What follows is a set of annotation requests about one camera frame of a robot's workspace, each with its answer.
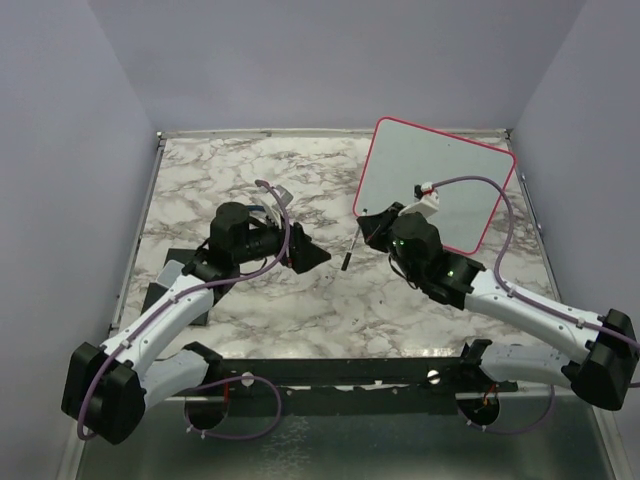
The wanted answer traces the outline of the white marker pen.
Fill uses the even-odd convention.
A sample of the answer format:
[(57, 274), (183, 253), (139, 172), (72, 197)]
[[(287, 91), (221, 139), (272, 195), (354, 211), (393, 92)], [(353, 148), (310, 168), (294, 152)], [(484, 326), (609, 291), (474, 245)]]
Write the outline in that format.
[(357, 226), (356, 230), (354, 232), (354, 235), (353, 235), (353, 237), (351, 239), (351, 242), (349, 244), (349, 247), (347, 249), (347, 252), (346, 252), (346, 254), (344, 256), (343, 262), (341, 264), (340, 270), (342, 272), (346, 272), (347, 269), (348, 269), (348, 266), (349, 266), (349, 263), (351, 261), (351, 258), (352, 258), (352, 255), (353, 255), (353, 251), (355, 249), (355, 246), (356, 246), (356, 243), (358, 241), (359, 235), (360, 235), (360, 227)]

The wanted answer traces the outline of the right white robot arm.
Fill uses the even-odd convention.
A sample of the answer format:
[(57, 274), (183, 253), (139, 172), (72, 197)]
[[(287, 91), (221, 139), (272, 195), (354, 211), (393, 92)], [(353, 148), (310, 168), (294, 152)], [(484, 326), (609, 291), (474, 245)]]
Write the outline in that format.
[(357, 223), (366, 245), (387, 254), (430, 300), (494, 318), (543, 341), (534, 347), (489, 344), (481, 357), (459, 367), (467, 389), (524, 380), (570, 389), (601, 409), (622, 408), (639, 363), (627, 314), (580, 310), (500, 281), (483, 264), (445, 249), (438, 229), (399, 203)]

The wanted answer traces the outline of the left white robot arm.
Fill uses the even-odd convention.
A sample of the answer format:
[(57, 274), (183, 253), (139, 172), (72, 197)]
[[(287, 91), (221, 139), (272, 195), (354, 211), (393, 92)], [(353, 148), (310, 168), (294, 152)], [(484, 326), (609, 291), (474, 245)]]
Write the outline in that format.
[(192, 321), (211, 310), (245, 280), (243, 264), (269, 259), (297, 274), (330, 260), (286, 211), (263, 222), (249, 206), (218, 207), (205, 246), (195, 251), (167, 291), (123, 332), (101, 345), (81, 344), (72, 354), (61, 408), (77, 422), (82, 440), (96, 436), (117, 445), (147, 410), (183, 391), (228, 391), (233, 377), (219, 354), (198, 343), (169, 359), (162, 351)]

